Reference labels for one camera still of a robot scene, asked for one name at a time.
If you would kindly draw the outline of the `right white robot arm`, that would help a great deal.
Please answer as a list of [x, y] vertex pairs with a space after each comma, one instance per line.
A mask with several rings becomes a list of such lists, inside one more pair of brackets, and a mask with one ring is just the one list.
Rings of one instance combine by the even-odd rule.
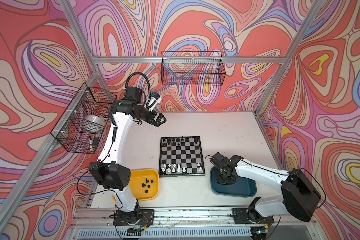
[[251, 223], [259, 223], [275, 215], [290, 215], [302, 222], [310, 222], [321, 200], [321, 194], [301, 170], [282, 171], [255, 164], [241, 156], [227, 158], [215, 153], [210, 162], [218, 170], [217, 183], [234, 185], [238, 178], [246, 178], [266, 185], [280, 194], [269, 198], [255, 198], [244, 211]]

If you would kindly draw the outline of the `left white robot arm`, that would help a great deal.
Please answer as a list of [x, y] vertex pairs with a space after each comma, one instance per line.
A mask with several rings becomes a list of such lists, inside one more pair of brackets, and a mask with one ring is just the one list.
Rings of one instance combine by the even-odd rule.
[[150, 84], [147, 84], [149, 96], [144, 100], [142, 89], [129, 86], [130, 80], [135, 76], [141, 76], [149, 82], [148, 77], [141, 72], [128, 76], [124, 96], [120, 100], [114, 100], [108, 109], [111, 128], [105, 147], [99, 160], [89, 164], [89, 172], [97, 184], [105, 192], [111, 192], [116, 200], [116, 210], [112, 214], [114, 222], [130, 226], [150, 225], [153, 220], [141, 214], [139, 201], [133, 196], [129, 186], [131, 170], [123, 165], [123, 150], [128, 132], [133, 123], [141, 125], [146, 122], [159, 127], [167, 121], [162, 113], [154, 110], [161, 102], [161, 97], [157, 92], [151, 91]]

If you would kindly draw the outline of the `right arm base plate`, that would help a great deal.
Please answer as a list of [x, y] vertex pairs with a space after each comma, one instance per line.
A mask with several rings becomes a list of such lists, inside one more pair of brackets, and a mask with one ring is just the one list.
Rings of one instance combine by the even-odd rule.
[[255, 209], [233, 208], [230, 217], [234, 219], [235, 224], [265, 224], [272, 225], [275, 220], [272, 216], [263, 217]]

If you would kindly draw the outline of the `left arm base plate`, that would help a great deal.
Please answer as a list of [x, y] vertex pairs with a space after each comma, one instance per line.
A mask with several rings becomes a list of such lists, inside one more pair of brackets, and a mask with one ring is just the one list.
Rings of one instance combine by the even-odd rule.
[[132, 212], [116, 210], [109, 217], [113, 220], [114, 226], [149, 227], [154, 223], [154, 216], [154, 209], [142, 209]]

